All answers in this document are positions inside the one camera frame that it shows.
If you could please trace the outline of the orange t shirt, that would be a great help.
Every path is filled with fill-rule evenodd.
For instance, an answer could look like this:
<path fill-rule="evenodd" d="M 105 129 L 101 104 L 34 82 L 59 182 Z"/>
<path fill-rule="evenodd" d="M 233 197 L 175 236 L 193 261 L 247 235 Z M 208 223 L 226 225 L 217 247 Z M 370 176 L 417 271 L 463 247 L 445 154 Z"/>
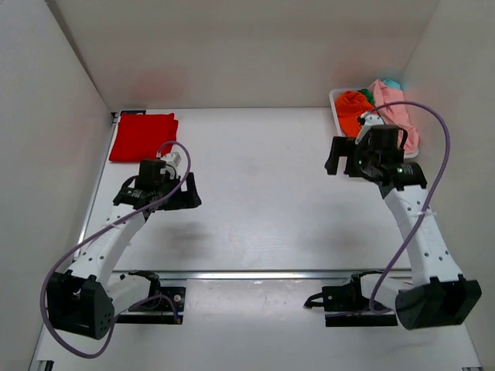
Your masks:
<path fill-rule="evenodd" d="M 341 131 L 347 137 L 355 138 L 361 126 L 358 117 L 374 108 L 358 91 L 347 90 L 335 100 L 336 114 Z"/>

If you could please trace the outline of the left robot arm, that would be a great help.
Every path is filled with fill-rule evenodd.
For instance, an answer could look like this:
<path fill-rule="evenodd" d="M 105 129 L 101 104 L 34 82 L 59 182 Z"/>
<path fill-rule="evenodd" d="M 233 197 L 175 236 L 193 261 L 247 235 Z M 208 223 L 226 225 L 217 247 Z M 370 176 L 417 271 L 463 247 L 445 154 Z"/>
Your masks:
<path fill-rule="evenodd" d="M 99 340 L 113 318 L 134 306 L 152 308 L 162 297 L 159 276 L 130 271 L 116 282 L 111 275 L 134 235 L 156 211 L 194 209 L 201 204 L 194 174 L 179 175 L 180 155 L 145 159 L 138 174 L 125 180 L 113 199 L 102 231 L 46 286 L 49 323 L 58 330 Z"/>

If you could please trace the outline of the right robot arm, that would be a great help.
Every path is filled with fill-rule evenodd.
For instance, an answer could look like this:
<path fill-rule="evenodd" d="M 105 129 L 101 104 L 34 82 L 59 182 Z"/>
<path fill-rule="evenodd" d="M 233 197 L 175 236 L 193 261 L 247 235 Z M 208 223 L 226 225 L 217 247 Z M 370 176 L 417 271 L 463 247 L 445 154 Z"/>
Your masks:
<path fill-rule="evenodd" d="M 361 139 L 336 136 L 331 144 L 327 173 L 335 175 L 344 157 L 346 175 L 377 185 L 403 239 L 398 253 L 407 254 L 411 265 L 410 284 L 387 270 L 353 276 L 346 299 L 355 309 L 392 311 L 407 330 L 461 325 L 482 291 L 453 260 L 430 208 L 433 188 L 418 163 L 404 160 L 399 131 L 382 124 Z"/>

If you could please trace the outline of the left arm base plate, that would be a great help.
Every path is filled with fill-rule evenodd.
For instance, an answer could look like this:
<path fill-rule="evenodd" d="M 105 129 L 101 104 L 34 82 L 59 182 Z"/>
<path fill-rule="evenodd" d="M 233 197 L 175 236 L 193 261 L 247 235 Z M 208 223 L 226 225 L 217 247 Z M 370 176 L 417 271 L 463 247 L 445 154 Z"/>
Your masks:
<path fill-rule="evenodd" d="M 186 288 L 162 283 L 152 271 L 130 271 L 105 287 L 117 323 L 180 325 Z"/>

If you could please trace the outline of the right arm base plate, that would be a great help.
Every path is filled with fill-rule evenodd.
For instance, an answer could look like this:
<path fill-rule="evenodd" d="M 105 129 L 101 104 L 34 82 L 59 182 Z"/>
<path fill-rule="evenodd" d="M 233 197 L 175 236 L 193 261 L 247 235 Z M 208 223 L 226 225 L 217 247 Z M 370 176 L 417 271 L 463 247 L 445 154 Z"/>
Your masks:
<path fill-rule="evenodd" d="M 364 275 L 378 273 L 379 271 L 355 273 L 345 284 L 323 286 L 319 293 L 306 299 L 303 307 L 322 308 L 327 328 L 396 327 L 398 322 L 392 311 L 372 313 L 369 299 L 361 294 L 360 279 Z"/>

